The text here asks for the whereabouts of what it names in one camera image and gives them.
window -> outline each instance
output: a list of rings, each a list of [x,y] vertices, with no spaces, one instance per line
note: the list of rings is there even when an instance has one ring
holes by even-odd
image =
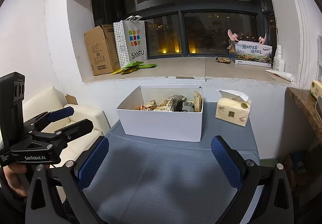
[[[271,0],[91,0],[95,25],[142,15],[149,58],[227,56],[228,29],[276,46]]]

colorful logo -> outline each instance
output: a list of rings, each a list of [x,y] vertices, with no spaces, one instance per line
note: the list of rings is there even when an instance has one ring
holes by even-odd
[[[140,30],[129,30],[131,46],[141,45],[140,41]]]

food package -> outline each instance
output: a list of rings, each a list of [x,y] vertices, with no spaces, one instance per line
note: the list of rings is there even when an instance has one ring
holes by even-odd
[[[122,71],[122,72],[121,72],[121,74],[128,74],[128,73],[131,73],[131,72],[136,71],[136,70],[137,70],[137,68],[136,68],[136,67],[134,67],[134,68],[130,68],[130,69],[128,69],[128,70]]]
[[[201,112],[202,97],[199,92],[194,91],[194,111]]]
[[[151,110],[151,109],[141,104],[141,105],[134,107],[133,110]]]
[[[194,112],[194,103],[184,102],[182,104],[182,112]]]
[[[111,73],[111,75],[113,75],[113,74],[117,74],[117,73],[121,73],[121,72],[122,72],[122,74],[125,74],[125,71],[127,71],[127,70],[129,70],[129,69],[131,69],[131,68],[135,68],[135,67],[137,67],[137,66],[141,65],[142,63],[143,63],[143,61],[136,61],[136,62],[129,63],[129,64],[128,64],[128,65],[126,65],[125,67],[123,67],[123,68],[121,68],[121,69],[119,69],[119,70],[117,70],[117,71],[115,71],[115,72]]]
[[[187,98],[182,95],[172,95],[168,97],[160,106],[156,107],[154,110],[175,111],[179,100],[186,101]]]
[[[138,69],[147,69],[147,68],[154,68],[157,64],[146,64],[146,65],[139,65],[137,66]]]
[[[182,111],[183,100],[179,100],[174,111]]]
[[[313,80],[310,87],[310,94],[313,96],[315,100],[317,100],[318,97],[322,95],[322,83]]]
[[[230,63],[231,59],[230,58],[223,58],[223,57],[216,57],[216,62]]]
[[[156,101],[152,100],[148,103],[145,103],[144,106],[146,106],[147,108],[154,110],[157,107]]]
[[[215,117],[245,127],[252,101],[242,92],[220,90]]]

wooden shelf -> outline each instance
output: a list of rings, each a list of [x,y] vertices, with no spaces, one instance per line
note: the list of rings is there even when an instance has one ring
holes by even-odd
[[[311,96],[308,90],[287,87],[286,93],[303,112],[322,144],[322,123],[315,111],[316,100]]]

open cardboard box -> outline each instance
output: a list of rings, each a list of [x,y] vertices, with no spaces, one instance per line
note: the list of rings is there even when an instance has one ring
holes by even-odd
[[[157,105],[169,96],[179,94],[194,99],[194,91],[202,96],[201,85],[139,86],[116,108],[126,134],[164,139],[199,142],[201,139],[201,112],[133,110],[135,106],[155,100]]]

